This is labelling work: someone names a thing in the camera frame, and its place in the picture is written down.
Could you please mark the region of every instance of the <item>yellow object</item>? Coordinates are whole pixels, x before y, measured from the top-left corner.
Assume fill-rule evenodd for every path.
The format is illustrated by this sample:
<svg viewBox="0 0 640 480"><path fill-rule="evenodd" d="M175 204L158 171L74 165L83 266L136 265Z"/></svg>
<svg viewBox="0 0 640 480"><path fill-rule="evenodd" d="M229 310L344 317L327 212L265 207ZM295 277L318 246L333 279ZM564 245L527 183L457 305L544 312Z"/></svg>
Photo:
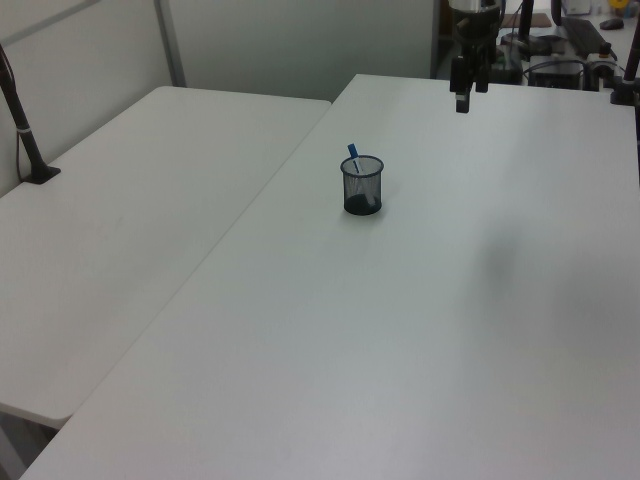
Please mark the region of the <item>yellow object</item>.
<svg viewBox="0 0 640 480"><path fill-rule="evenodd" d="M629 3L629 0L609 0L609 5L613 8L624 8Z"/></svg>

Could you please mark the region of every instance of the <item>black pole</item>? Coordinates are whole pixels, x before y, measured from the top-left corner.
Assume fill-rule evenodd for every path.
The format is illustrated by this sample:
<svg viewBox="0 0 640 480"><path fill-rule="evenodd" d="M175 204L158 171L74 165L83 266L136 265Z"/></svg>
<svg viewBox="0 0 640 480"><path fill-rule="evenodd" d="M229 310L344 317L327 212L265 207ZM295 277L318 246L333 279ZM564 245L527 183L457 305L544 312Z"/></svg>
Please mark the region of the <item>black pole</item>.
<svg viewBox="0 0 640 480"><path fill-rule="evenodd" d="M533 18L533 0L522 1L522 12L520 13L520 26L518 27L518 39L523 42L529 41L531 31L531 19Z"/></svg>
<svg viewBox="0 0 640 480"><path fill-rule="evenodd" d="M29 156L29 161L31 162L31 175L26 177L24 181L41 185L60 173L60 169L49 167L44 163L44 160L42 160L42 155L40 155L40 150L36 144L36 139L33 136L33 132L31 131L31 127L27 121L27 116L25 115L22 104L20 103L20 98L18 97L18 92L16 90L15 79L13 78L13 74L9 68L7 56L4 53L2 45L0 45L0 87L2 87L2 93L7 101L9 111L11 112L13 121L16 124L16 129L22 139L24 149Z"/></svg>
<svg viewBox="0 0 640 480"><path fill-rule="evenodd" d="M633 34L631 42L631 51L627 60L627 67L624 71L623 80L625 82L634 82L636 73L638 72L638 60L640 60L640 23L636 23L636 32Z"/></svg>

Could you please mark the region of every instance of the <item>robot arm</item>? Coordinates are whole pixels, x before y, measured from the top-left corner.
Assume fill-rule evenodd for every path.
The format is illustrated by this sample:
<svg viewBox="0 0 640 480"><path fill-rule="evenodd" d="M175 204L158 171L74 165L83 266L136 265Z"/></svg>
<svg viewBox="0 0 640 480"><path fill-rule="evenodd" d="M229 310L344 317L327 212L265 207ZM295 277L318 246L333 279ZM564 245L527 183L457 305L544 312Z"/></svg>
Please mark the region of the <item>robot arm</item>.
<svg viewBox="0 0 640 480"><path fill-rule="evenodd" d="M453 10L453 38L462 53L451 62L449 91L456 94L456 112L469 112L471 87L489 89L491 64L496 61L496 39L501 21L498 0L449 0Z"/></svg>

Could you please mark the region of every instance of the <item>floor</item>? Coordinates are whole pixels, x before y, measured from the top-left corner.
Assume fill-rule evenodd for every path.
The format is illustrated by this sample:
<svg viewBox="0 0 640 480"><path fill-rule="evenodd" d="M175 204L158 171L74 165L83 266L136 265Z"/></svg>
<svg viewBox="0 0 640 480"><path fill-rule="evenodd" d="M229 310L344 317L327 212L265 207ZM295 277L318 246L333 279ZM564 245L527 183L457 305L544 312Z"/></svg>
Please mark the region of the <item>floor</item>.
<svg viewBox="0 0 640 480"><path fill-rule="evenodd" d="M56 430L0 413L0 480L18 480Z"/></svg>

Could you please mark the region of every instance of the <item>blue pen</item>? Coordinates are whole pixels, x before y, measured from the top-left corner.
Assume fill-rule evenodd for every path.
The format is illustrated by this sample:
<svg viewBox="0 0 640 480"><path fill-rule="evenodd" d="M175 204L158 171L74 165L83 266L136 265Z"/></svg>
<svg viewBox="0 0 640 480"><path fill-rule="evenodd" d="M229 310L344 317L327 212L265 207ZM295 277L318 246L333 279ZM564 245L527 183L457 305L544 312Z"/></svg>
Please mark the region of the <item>blue pen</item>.
<svg viewBox="0 0 640 480"><path fill-rule="evenodd" d="M351 159L353 160L353 166L356 169L356 173L358 175L365 175L365 171L362 168L362 165L360 164L360 160L358 159L360 155L358 155L358 150L356 150L356 146L352 143L347 148L349 149L349 153L351 154ZM364 190L363 192L364 196L367 199L367 203L369 204L370 207L373 207L376 203L376 199L373 197L373 193L370 192L369 189L367 189L366 187L363 188L363 190Z"/></svg>
<svg viewBox="0 0 640 480"><path fill-rule="evenodd" d="M352 143L347 147L349 149L349 153L351 154L351 158L353 159L353 166L356 169L356 173L358 175L364 175L364 170L362 170L362 165L360 165L360 160L358 160L358 150L356 150L356 146Z"/></svg>

